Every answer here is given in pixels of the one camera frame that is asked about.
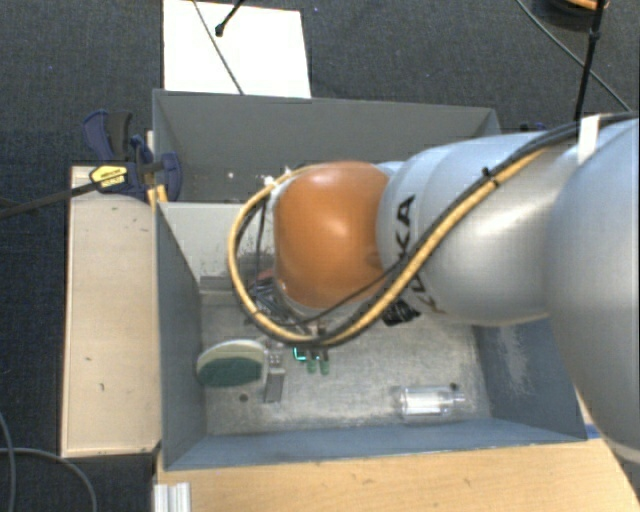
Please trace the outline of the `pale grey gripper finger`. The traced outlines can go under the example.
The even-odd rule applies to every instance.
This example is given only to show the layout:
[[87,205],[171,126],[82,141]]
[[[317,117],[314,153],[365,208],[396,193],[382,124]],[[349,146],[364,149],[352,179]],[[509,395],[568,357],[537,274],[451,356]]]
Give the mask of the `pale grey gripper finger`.
[[263,402],[279,403],[282,398],[286,368],[280,352],[270,351],[266,356],[267,372],[265,378]]

